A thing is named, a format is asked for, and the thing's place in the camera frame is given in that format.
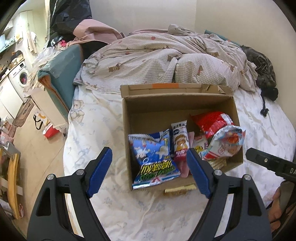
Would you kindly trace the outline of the person's right hand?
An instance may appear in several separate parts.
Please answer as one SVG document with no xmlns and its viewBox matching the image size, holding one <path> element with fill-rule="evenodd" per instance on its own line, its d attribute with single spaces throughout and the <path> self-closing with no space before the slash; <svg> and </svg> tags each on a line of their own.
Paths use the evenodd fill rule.
<svg viewBox="0 0 296 241">
<path fill-rule="evenodd" d="M 268 211 L 268 219 L 270 222 L 271 231 L 274 232 L 280 227 L 280 217 L 282 210 L 280 209 L 280 188 L 278 188 L 273 195 L 273 203 Z"/>
</svg>

